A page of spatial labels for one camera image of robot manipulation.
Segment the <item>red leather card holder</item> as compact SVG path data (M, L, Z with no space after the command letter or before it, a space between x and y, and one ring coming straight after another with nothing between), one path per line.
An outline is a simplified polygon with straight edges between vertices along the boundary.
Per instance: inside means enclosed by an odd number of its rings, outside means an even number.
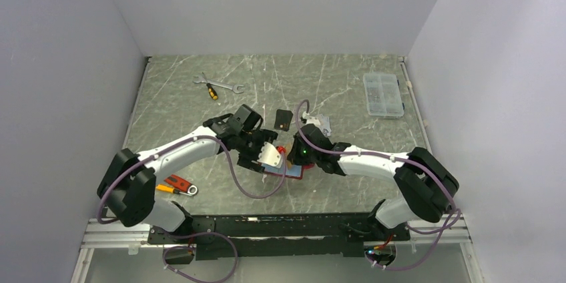
M273 168L271 166L267 166L262 164L265 167L265 170L262 174L271 175L271 176L285 176L286 178L301 180L303 178L304 172L310 168L313 168L314 165L310 164L307 166L299 166L294 164L291 169L287 169L286 167L286 157L284 155L284 148L283 146L276 146L277 150L282 154L284 158L284 162L281 168Z

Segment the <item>stack of silver cards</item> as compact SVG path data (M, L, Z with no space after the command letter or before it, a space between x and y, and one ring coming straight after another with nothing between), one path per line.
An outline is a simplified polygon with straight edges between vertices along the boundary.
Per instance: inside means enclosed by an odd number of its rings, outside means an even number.
M332 130L330 128L330 118L322 114L318 114L317 116L320 118L321 125L320 127L316 127L322 132L324 136L330 137L332 133Z

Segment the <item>gold VIP card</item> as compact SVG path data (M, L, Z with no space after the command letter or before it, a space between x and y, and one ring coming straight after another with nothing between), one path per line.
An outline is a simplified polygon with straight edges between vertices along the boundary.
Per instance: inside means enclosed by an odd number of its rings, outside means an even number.
M283 148L284 148L283 152L286 157L286 167L287 169L291 169L294 166L292 159L289 158L289 154L292 150L292 144L287 143L285 146L283 146Z

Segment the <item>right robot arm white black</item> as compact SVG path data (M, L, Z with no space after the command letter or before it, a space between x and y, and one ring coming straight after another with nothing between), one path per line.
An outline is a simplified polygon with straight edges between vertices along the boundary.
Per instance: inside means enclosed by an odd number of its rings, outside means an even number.
M294 136L287 159L297 166L318 166L327 174L367 176L394 183L398 196L377 203L367 223L369 234L377 240L412 220L437 223L455 209L458 181L422 147L393 154L367 150L347 142L332 142L318 127L308 124Z

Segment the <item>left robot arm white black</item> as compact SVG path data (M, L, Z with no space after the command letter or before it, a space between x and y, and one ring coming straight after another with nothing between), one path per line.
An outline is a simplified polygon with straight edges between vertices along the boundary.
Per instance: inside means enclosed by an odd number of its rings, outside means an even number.
M175 141L139 153L125 148L113 157L97 195L125 227L157 226L176 243L191 235L193 219L178 203L155 197L156 186L192 163L218 154L238 152L237 165L262 173L281 167L284 159L273 142L275 131L262 129L262 116L247 105L235 113L206 120Z

